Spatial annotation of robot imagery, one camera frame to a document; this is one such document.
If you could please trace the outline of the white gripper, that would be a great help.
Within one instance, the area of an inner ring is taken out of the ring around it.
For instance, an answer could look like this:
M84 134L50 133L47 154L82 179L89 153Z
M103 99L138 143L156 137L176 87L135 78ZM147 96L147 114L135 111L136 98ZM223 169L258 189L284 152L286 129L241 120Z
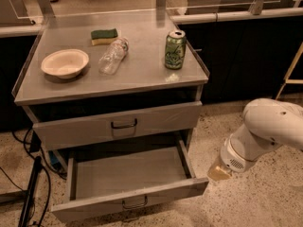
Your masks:
M216 162L211 165L207 172L208 177L214 181L228 180L232 177L230 170L242 173L256 163L240 156L233 147L232 139L233 134L225 140L221 148L220 158L223 165L220 162Z

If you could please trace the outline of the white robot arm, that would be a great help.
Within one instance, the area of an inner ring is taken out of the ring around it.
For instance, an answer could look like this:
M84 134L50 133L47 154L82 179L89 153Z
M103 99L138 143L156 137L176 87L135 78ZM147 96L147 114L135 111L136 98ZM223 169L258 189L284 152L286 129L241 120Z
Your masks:
M225 140L207 175L214 181L227 180L283 145L303 149L302 116L303 108L297 104L269 98L250 101L241 126Z

